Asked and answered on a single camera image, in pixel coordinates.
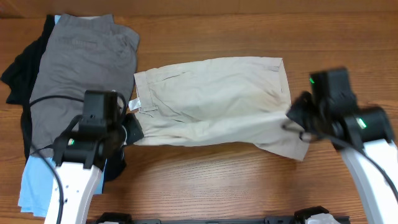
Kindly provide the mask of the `beige khaki shorts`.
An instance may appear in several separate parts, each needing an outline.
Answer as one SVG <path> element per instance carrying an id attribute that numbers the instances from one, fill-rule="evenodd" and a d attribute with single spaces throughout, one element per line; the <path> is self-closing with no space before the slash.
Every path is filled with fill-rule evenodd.
<path id="1" fill-rule="evenodd" d="M 298 125 L 283 129 L 291 99 L 281 58 L 214 58 L 153 68 L 134 78 L 141 146 L 246 142 L 299 161 L 308 151 Z"/>

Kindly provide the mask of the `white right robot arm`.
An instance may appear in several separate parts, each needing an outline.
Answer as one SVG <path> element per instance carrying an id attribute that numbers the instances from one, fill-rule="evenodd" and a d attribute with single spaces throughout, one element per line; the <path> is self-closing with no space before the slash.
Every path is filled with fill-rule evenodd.
<path id="1" fill-rule="evenodd" d="M 397 146 L 386 112 L 361 109 L 350 91 L 303 92 L 287 117 L 340 153 L 369 223 L 397 223 Z"/>

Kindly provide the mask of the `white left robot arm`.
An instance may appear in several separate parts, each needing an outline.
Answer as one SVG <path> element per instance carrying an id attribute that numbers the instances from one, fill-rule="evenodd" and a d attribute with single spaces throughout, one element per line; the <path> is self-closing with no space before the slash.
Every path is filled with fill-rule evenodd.
<path id="1" fill-rule="evenodd" d="M 75 116 L 53 143 L 54 184 L 45 223 L 85 223 L 97 186 L 115 179 L 125 168 L 124 147 L 144 137 L 142 128 L 129 113 L 107 131 L 89 131 L 77 124 L 98 120 Z"/>

